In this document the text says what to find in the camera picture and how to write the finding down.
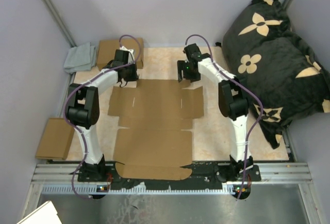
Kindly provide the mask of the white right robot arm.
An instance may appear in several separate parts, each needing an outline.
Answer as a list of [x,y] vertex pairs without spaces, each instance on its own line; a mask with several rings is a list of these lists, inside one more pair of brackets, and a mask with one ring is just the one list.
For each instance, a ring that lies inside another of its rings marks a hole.
[[218,86],[219,110],[224,117],[229,118],[233,127],[230,163],[224,172],[217,171],[217,177],[222,182],[241,181],[254,166],[247,138],[249,100],[242,88],[245,82],[223,69],[210,54],[203,54],[195,43],[186,45],[184,54],[187,58],[177,62],[178,81],[187,79],[196,82],[203,75],[215,83]]

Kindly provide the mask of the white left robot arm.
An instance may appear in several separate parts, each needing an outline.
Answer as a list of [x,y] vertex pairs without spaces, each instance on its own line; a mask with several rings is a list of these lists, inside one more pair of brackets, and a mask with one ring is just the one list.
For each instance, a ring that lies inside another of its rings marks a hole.
[[91,79],[81,83],[72,83],[68,88],[63,117],[71,125],[80,142],[83,158],[78,168],[80,181],[96,182],[107,175],[104,154],[98,142],[96,124],[100,117],[100,95],[117,83],[134,82],[137,74],[133,49],[121,46],[111,60]]

